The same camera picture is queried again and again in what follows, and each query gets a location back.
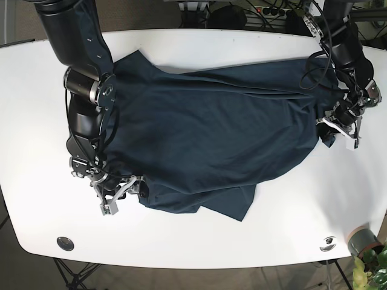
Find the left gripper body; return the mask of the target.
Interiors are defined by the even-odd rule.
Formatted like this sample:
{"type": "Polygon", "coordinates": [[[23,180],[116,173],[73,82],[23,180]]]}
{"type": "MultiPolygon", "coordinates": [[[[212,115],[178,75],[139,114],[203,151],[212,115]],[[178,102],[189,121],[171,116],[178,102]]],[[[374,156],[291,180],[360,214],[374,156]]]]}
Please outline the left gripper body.
{"type": "Polygon", "coordinates": [[[352,91],[345,93],[344,99],[316,120],[320,139],[331,147],[336,137],[341,135],[345,137],[347,149],[357,149],[365,109],[376,107],[381,101],[382,95],[376,82],[369,82],[363,89],[356,85],[352,91]]]}

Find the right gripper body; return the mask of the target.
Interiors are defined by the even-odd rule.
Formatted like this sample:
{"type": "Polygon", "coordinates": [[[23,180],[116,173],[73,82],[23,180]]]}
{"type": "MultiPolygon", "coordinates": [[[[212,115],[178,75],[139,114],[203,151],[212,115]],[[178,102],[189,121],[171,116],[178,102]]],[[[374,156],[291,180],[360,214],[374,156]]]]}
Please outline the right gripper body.
{"type": "Polygon", "coordinates": [[[122,176],[119,172],[110,173],[106,162],[95,157],[93,162],[79,156],[70,158],[71,174],[78,178],[89,178],[90,186],[100,199],[103,215],[114,215],[119,211],[117,201],[128,195],[139,198],[146,196],[146,183],[143,176],[122,176]]]}

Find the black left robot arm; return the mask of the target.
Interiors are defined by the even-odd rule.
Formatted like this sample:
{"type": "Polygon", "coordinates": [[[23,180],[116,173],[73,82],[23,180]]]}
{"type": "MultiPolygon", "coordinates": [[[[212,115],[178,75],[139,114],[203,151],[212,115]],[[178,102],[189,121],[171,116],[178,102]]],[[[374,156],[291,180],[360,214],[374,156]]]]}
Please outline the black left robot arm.
{"type": "Polygon", "coordinates": [[[325,55],[327,64],[322,67],[322,74],[326,75],[332,69],[338,80],[346,85],[345,89],[329,90],[343,94],[343,99],[316,119],[317,131],[327,146],[341,134],[352,150],[360,143],[365,110],[382,101],[374,80],[374,67],[364,55],[357,29],[350,23],[353,4],[353,1],[312,1],[311,8],[318,14],[308,11],[303,16],[306,27],[321,47],[309,58],[325,55]]]}

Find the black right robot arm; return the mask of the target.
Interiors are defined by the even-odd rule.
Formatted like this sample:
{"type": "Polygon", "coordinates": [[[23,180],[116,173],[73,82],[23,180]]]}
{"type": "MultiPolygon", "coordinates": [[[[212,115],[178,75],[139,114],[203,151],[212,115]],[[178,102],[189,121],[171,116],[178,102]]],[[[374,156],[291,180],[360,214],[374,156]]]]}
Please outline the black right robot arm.
{"type": "Polygon", "coordinates": [[[118,212],[117,201],[145,193],[144,178],[124,175],[107,160],[120,112],[111,52],[102,36],[94,1],[33,1],[63,77],[73,176],[89,178],[104,215],[118,212]]]}

